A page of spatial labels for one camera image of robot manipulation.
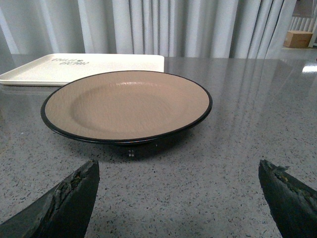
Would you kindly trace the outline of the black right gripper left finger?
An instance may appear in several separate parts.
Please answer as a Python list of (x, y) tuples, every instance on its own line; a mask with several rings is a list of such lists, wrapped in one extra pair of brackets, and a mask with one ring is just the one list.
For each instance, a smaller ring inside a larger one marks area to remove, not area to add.
[(96, 201), (99, 163), (89, 160), (0, 226), (2, 238), (83, 238)]

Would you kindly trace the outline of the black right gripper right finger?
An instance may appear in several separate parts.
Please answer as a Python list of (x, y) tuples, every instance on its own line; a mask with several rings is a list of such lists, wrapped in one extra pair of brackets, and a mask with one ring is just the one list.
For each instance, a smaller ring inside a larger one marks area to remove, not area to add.
[(284, 238), (317, 236), (317, 192), (286, 172), (260, 160), (259, 180), (270, 213)]

